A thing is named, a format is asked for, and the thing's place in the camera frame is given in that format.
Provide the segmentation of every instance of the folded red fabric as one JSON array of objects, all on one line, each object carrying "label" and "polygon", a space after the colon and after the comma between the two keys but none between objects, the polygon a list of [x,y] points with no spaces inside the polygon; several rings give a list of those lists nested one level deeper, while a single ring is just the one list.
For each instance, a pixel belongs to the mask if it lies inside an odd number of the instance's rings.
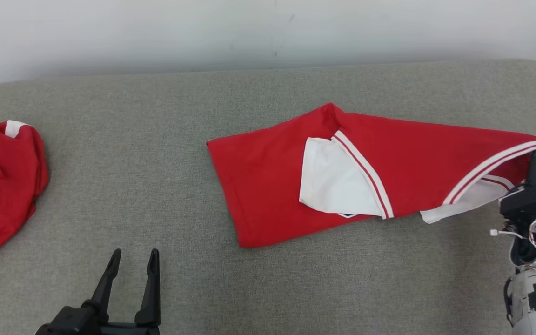
[{"label": "folded red fabric", "polygon": [[36,129],[17,121],[0,123],[0,246],[32,214],[49,175]]},{"label": "folded red fabric", "polygon": [[525,178],[536,136],[345,113],[327,104],[208,142],[239,244],[421,212],[431,223]]}]

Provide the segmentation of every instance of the red stripe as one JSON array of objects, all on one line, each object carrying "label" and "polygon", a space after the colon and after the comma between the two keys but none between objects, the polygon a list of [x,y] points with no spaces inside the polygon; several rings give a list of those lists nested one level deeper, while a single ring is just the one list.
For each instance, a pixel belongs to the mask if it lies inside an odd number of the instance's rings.
[{"label": "red stripe", "polygon": [[509,154],[506,154],[504,157],[501,157],[501,158],[498,158],[496,161],[494,161],[493,163],[490,163],[489,165],[485,166],[483,169],[481,169],[481,171],[478,173],[478,174],[475,174],[474,176],[472,176],[472,178],[470,178],[470,180],[463,185],[463,187],[461,187],[459,189],[459,191],[455,194],[454,197],[452,197],[452,200],[450,200],[450,203],[453,204],[455,203],[455,200],[456,200],[456,197],[463,191],[463,189],[465,187],[467,187],[475,178],[478,178],[478,176],[480,176],[481,174],[483,174],[485,172],[485,170],[487,170],[490,166],[496,164],[498,161],[501,161],[502,159],[505,159],[506,157],[508,157],[509,155],[513,155],[513,154],[517,154],[517,153],[521,153],[523,151],[527,151],[527,150],[530,150],[530,148],[534,148],[536,147],[536,144],[533,145],[533,146],[530,146],[530,147],[527,147],[527,148],[524,148],[524,149],[521,149],[521,150],[518,150],[518,151],[514,151],[513,153],[509,153]]},{"label": "red stripe", "polygon": [[369,180],[372,181],[372,185],[374,185],[374,188],[376,189],[376,194],[378,195],[378,199],[380,201],[380,205],[382,206],[383,208],[383,211],[384,211],[384,214],[386,215],[385,219],[387,219],[389,217],[388,215],[388,212],[386,210],[386,206],[383,204],[383,201],[382,201],[382,196],[380,195],[379,193],[379,190],[378,190],[378,187],[376,186],[376,183],[374,182],[374,179],[372,178],[372,176],[369,174],[368,170],[365,168],[365,166],[363,166],[363,164],[361,164],[361,162],[359,161],[359,159],[357,159],[357,157],[355,157],[355,155],[353,155],[353,152],[347,147],[347,145],[342,142],[342,140],[340,138],[338,138],[338,136],[334,135],[334,138],[336,138],[338,140],[338,142],[340,142],[342,144],[342,146],[344,146],[348,153],[351,154],[351,156],[353,157],[353,159],[355,159],[355,161],[357,162],[357,164],[359,164],[359,166],[361,166],[361,168],[363,169],[363,171],[365,172],[365,174],[369,177]]},{"label": "red stripe", "polygon": [[502,185],[506,188],[507,191],[510,191],[510,187],[508,187],[508,185],[504,184],[503,182],[501,181],[498,181],[498,180],[490,180],[489,178],[481,178],[481,180],[485,180],[485,181],[489,181],[489,182],[493,182],[493,183],[496,183],[496,184],[499,184],[499,185]]}]

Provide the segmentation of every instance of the white wall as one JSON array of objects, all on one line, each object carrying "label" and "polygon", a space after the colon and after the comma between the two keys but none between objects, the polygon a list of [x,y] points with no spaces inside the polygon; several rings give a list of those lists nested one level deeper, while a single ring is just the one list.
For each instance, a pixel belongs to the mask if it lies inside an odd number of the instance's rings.
[{"label": "white wall", "polygon": [[536,60],[536,0],[0,0],[0,82],[474,57]]}]

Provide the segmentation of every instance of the gray fabric surface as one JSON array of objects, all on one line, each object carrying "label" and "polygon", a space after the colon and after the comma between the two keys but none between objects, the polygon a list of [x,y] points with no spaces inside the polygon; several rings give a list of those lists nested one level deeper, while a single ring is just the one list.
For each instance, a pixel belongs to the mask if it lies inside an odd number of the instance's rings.
[{"label": "gray fabric surface", "polygon": [[0,334],[32,334],[92,294],[123,249],[111,320],[140,308],[158,248],[164,334],[509,334],[497,204],[426,225],[372,219],[243,249],[207,140],[334,102],[346,111],[536,135],[536,62],[452,61],[0,85],[51,182],[0,249]]}]

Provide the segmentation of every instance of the red cloth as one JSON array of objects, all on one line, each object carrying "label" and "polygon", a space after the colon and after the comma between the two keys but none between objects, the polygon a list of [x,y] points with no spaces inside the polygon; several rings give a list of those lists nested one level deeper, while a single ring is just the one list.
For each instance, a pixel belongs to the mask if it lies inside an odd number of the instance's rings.
[{"label": "red cloth", "polygon": [[48,181],[36,129],[17,121],[0,123],[0,246],[34,214],[34,200]]},{"label": "red cloth", "polygon": [[366,178],[382,185],[376,190],[383,218],[454,203],[490,172],[519,184],[528,155],[503,160],[536,148],[532,135],[345,113],[334,104],[268,129],[217,138],[207,145],[240,246],[275,244],[369,217],[345,218],[300,203],[310,137],[337,141],[353,158],[368,161],[375,175]]}]

